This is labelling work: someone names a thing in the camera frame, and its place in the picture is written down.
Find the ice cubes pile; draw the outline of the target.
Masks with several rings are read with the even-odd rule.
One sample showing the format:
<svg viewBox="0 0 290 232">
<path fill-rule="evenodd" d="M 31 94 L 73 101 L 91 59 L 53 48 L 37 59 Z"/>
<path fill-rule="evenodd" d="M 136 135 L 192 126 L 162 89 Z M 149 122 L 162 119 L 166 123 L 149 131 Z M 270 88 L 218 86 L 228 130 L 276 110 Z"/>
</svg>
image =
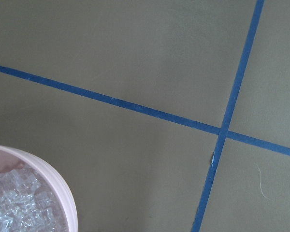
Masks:
<svg viewBox="0 0 290 232">
<path fill-rule="evenodd" d="M 0 174 L 0 232 L 64 232 L 56 196 L 42 176 L 25 165 Z"/>
</svg>

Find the pink bowl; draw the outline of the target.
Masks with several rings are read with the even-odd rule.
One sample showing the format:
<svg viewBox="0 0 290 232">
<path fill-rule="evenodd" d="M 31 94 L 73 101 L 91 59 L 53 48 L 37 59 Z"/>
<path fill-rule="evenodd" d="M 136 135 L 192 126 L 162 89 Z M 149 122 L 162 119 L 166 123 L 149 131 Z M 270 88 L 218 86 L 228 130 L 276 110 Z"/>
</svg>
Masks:
<svg viewBox="0 0 290 232">
<path fill-rule="evenodd" d="M 11 170 L 22 162 L 35 169 L 54 191 L 65 215 L 68 231 L 78 231 L 75 201 L 69 186 L 60 173 L 38 156 L 23 150 L 0 145 L 0 173 L 8 169 Z"/>
</svg>

